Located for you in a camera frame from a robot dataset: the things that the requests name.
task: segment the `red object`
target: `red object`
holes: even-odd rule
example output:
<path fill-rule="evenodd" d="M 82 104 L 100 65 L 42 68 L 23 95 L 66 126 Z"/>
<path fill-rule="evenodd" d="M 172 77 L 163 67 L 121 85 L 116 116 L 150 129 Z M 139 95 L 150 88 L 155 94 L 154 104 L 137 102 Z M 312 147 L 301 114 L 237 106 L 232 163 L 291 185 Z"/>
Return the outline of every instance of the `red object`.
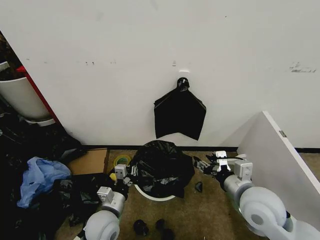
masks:
<path fill-rule="evenodd" d="M 20 66 L 16 69 L 17 72 L 19 73 L 23 73 L 24 76 L 28 79 L 29 83 L 31 84 L 31 86 L 33 87 L 34 91 L 36 92 L 36 94 L 39 96 L 39 98 L 41 99 L 42 103 L 44 104 L 45 108 L 48 110 L 48 112 L 50 113 L 51 117 L 54 119 L 54 121 L 57 124 L 60 124 L 59 119 L 57 118 L 57 116 L 55 115 L 54 111 L 51 109 L 49 103 L 46 101 L 45 97 L 42 95 L 42 93 L 40 92 L 39 88 L 37 87 L 37 85 L 35 84 L 35 82 L 32 80 L 32 78 L 30 77 L 29 73 L 27 72 L 27 70 L 25 69 L 24 66 Z"/>

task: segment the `cardboard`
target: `cardboard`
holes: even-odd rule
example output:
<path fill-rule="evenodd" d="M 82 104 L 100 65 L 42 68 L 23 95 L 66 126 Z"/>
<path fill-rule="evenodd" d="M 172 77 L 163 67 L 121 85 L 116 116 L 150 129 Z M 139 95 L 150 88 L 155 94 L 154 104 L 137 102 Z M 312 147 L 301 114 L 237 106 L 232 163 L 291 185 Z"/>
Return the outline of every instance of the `cardboard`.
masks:
<path fill-rule="evenodd" d="M 106 148 L 91 149 L 67 166 L 73 175 L 106 173 L 108 159 L 109 151 Z"/>

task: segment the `black baseboard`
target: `black baseboard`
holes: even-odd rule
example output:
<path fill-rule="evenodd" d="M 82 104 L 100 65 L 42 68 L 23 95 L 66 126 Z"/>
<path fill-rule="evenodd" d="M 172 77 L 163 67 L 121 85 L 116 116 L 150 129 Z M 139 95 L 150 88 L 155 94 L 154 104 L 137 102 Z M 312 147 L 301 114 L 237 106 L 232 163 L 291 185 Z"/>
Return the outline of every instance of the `black baseboard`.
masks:
<path fill-rule="evenodd" d="M 304 154 L 320 154 L 320 148 L 296 147 L 295 150 L 298 153 L 304 153 Z"/>
<path fill-rule="evenodd" d="M 141 145 L 83 145 L 84 149 L 100 149 L 107 148 L 111 150 L 138 150 Z M 213 152 L 213 151 L 227 151 L 236 152 L 237 146 L 180 146 L 183 151 L 200 151 L 200 152 Z M 320 154 L 320 148 L 301 148 L 296 147 L 298 153 L 311 153 Z"/>

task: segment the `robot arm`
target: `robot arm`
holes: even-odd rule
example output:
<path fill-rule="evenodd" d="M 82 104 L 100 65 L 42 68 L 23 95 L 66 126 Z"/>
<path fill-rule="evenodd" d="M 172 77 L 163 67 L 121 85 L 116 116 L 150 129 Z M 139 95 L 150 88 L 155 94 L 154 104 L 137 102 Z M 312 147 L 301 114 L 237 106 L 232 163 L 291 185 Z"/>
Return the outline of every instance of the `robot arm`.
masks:
<path fill-rule="evenodd" d="M 270 240 L 320 239 L 320 232 L 290 215 L 274 192 L 253 185 L 253 164 L 245 160 L 244 155 L 227 158 L 225 151 L 217 151 L 207 157 L 211 164 L 194 157 L 194 166 L 220 182 L 221 188 L 231 197 L 236 210 L 253 233 Z M 229 165 L 234 165 L 234 172 Z M 119 217 L 128 198 L 128 189 L 132 181 L 137 181 L 137 170 L 132 167 L 127 171 L 128 167 L 122 164 L 114 170 L 117 181 L 113 190 L 102 186 L 97 192 L 102 201 L 102 210 L 87 221 L 84 228 L 87 240 L 116 240 L 119 236 Z"/>
<path fill-rule="evenodd" d="M 245 159 L 227 158 L 224 151 L 209 159 L 213 165 L 195 161 L 196 167 L 211 174 L 220 182 L 221 188 L 230 195 L 236 209 L 256 235 L 270 240 L 315 240 L 320 232 L 310 224 L 290 215 L 281 199 L 272 191 L 254 186 L 251 182 L 252 162 Z M 234 164 L 234 172 L 228 163 Z"/>

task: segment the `blue plastic bag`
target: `blue plastic bag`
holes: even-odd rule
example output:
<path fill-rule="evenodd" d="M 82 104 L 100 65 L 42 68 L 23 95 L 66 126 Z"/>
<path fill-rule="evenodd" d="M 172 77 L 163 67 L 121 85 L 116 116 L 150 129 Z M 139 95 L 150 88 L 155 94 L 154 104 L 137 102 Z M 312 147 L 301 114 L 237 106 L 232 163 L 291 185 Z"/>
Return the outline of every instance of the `blue plastic bag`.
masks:
<path fill-rule="evenodd" d="M 27 163 L 28 170 L 23 173 L 20 188 L 21 200 L 17 202 L 17 206 L 24 209 L 29 207 L 36 196 L 50 191 L 56 179 L 66 179 L 71 175 L 69 168 L 58 161 L 35 156 Z"/>

